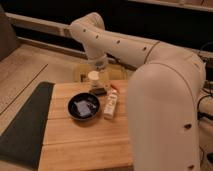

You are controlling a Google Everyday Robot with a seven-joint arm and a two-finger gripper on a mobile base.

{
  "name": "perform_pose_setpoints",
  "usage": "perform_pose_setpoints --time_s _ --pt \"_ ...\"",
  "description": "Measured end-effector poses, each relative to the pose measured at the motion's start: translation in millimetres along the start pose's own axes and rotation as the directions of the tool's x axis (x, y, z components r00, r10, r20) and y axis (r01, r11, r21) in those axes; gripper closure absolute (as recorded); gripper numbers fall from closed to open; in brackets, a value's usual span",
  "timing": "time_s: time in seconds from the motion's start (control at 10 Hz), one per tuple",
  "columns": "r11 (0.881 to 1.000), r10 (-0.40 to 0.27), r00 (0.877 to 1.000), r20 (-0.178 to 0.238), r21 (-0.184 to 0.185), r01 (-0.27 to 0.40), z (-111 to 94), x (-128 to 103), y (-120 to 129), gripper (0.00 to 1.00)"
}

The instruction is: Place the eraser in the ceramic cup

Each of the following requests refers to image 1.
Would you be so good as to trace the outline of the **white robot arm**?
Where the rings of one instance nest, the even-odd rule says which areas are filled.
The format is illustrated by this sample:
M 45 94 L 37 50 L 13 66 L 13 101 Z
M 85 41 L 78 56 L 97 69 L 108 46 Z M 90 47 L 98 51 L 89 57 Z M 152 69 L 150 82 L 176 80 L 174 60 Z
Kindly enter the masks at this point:
M 136 68 L 126 94 L 134 171 L 200 171 L 197 103 L 206 79 L 200 57 L 107 31 L 96 12 L 74 20 L 69 31 L 93 64 L 110 54 Z

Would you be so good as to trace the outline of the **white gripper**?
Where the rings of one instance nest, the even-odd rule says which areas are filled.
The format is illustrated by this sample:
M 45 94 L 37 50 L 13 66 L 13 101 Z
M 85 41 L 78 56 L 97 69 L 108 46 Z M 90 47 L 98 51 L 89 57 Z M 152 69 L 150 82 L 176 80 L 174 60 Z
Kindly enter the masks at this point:
M 102 61 L 95 62 L 92 70 L 88 73 L 88 79 L 92 89 L 104 88 L 109 89 L 109 74 L 106 64 Z

